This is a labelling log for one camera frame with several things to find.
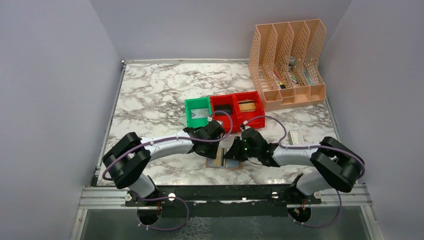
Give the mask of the tan leather card holder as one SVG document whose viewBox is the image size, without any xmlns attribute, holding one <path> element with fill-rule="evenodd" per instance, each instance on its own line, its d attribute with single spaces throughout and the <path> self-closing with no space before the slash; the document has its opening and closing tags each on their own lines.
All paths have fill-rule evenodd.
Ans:
<svg viewBox="0 0 424 240">
<path fill-rule="evenodd" d="M 240 161 L 233 160 L 233 159 L 224 159 L 224 155 L 226 153 L 227 153 L 227 148 L 219 147 L 217 149 L 216 158 L 217 158 L 217 156 L 222 156 L 223 160 L 224 160 L 224 164 L 223 164 L 222 167 L 213 167 L 211 165 L 211 161 L 214 160 L 214 159 L 212 159 L 212 158 L 206 158 L 205 167 L 206 168 L 216 168 L 216 169 L 228 169 L 228 170 L 239 170 L 239 169 L 241 169 L 242 163 Z"/>
</svg>

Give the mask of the red plastic bin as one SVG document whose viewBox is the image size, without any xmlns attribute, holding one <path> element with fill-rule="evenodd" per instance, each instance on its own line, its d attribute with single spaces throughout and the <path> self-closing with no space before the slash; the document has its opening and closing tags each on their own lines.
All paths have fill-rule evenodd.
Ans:
<svg viewBox="0 0 424 240">
<path fill-rule="evenodd" d="M 209 99 L 212 111 L 219 111 L 214 115 L 214 118 L 217 121 L 222 122 L 225 131 L 228 132 L 230 130 L 231 123 L 228 116 L 222 112 L 227 113 L 232 120 L 233 127 L 231 132 L 240 132 L 240 122 L 242 115 L 235 94 L 213 95 L 210 96 Z"/>
<path fill-rule="evenodd" d="M 234 94 L 235 105 L 240 111 L 239 123 L 240 126 L 245 121 L 251 120 L 258 116 L 264 116 L 265 111 L 257 91 L 238 92 Z"/>
</svg>

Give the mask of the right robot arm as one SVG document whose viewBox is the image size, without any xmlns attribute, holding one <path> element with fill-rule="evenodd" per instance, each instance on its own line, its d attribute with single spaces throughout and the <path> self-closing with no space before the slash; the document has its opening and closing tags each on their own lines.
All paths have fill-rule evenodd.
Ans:
<svg viewBox="0 0 424 240">
<path fill-rule="evenodd" d="M 241 136 L 235 137 L 223 157 L 240 162 L 256 158 L 266 167 L 314 167 L 315 170 L 310 173 L 299 174 L 285 193 L 286 198 L 296 204 L 315 192 L 330 188 L 349 193 L 355 182 L 365 174 L 364 160 L 330 136 L 316 145 L 280 145 L 267 142 L 259 131 L 248 128 Z"/>
</svg>

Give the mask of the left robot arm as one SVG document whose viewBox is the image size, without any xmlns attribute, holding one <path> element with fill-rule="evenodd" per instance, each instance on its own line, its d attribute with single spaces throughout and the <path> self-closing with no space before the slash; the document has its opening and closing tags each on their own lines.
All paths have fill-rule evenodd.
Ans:
<svg viewBox="0 0 424 240">
<path fill-rule="evenodd" d="M 144 205 L 152 205 L 159 196 L 153 180 L 143 173 L 148 163 L 177 154 L 196 153 L 206 158 L 217 155 L 225 130 L 212 120 L 202 127 L 186 127 L 163 137 L 139 137 L 129 132 L 101 159 L 105 166 L 103 179 L 113 181 L 117 189 L 129 188 Z"/>
</svg>

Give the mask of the silver card in green bin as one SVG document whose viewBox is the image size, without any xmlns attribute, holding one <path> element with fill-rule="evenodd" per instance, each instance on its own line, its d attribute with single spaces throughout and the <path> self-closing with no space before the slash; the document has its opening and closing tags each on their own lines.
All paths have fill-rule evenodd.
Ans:
<svg viewBox="0 0 424 240">
<path fill-rule="evenodd" d="M 203 119 L 203 118 L 208 118 L 209 117 L 209 109 L 208 108 L 192 109 L 190 111 L 190 113 L 191 113 L 191 118 L 193 120 Z"/>
</svg>

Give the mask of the black cards stack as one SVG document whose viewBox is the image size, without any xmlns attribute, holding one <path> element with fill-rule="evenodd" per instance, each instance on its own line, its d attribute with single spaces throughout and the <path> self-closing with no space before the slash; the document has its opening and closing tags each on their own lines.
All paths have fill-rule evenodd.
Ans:
<svg viewBox="0 0 424 240">
<path fill-rule="evenodd" d="M 233 114 L 232 106 L 230 104 L 215 105 L 214 110 L 225 112 L 228 115 Z"/>
</svg>

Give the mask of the gold cards stack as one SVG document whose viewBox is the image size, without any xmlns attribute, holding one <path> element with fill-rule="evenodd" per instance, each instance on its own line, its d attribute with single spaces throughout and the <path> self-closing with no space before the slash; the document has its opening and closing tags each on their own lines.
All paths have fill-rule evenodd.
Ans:
<svg viewBox="0 0 424 240">
<path fill-rule="evenodd" d="M 239 101 L 238 106 L 241 113 L 254 112 L 256 110 L 256 104 L 253 100 Z"/>
</svg>

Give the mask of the green plastic bin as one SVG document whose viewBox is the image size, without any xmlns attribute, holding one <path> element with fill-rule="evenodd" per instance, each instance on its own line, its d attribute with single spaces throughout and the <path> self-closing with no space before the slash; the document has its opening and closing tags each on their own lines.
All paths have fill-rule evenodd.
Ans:
<svg viewBox="0 0 424 240">
<path fill-rule="evenodd" d="M 209 97 L 186 99 L 184 101 L 186 126 L 189 128 L 204 127 L 212 113 Z"/>
</svg>

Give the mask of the white small box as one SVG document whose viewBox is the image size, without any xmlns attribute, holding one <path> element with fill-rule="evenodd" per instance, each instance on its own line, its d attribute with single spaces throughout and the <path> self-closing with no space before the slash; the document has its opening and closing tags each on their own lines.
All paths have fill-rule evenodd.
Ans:
<svg viewBox="0 0 424 240">
<path fill-rule="evenodd" d="M 290 130 L 288 132 L 288 135 L 287 136 L 289 138 L 290 145 L 300 146 L 300 145 L 304 145 L 305 144 L 302 131 L 299 130 L 299 129 L 298 130 Z"/>
</svg>

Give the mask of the peach file organizer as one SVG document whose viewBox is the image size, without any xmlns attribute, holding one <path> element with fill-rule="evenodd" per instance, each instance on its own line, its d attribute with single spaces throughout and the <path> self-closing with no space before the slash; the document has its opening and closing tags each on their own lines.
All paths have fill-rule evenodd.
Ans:
<svg viewBox="0 0 424 240">
<path fill-rule="evenodd" d="M 318 19 L 258 24 L 248 69 L 265 111 L 306 107 L 326 100 L 318 62 L 326 27 Z"/>
</svg>

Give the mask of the items in organizer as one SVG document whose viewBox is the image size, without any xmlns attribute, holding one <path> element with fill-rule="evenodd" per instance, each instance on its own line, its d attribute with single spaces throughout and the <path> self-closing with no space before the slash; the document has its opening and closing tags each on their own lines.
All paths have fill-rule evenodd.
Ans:
<svg viewBox="0 0 424 240">
<path fill-rule="evenodd" d="M 299 88 L 316 85 L 312 77 L 306 70 L 305 57 L 295 57 L 293 55 L 279 55 L 275 58 L 272 77 L 273 90 Z"/>
</svg>

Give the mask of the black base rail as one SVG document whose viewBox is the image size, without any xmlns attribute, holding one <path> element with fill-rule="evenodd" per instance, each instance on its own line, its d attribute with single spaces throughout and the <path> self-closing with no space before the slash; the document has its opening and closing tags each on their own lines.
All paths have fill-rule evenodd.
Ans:
<svg viewBox="0 0 424 240">
<path fill-rule="evenodd" d="M 288 208 L 299 207 L 300 200 L 289 198 L 289 184 L 259 185 L 162 185 L 150 203 L 132 190 L 125 196 L 125 206 L 137 208 L 142 215 L 158 214 L 163 218 L 190 217 L 286 217 Z"/>
</svg>

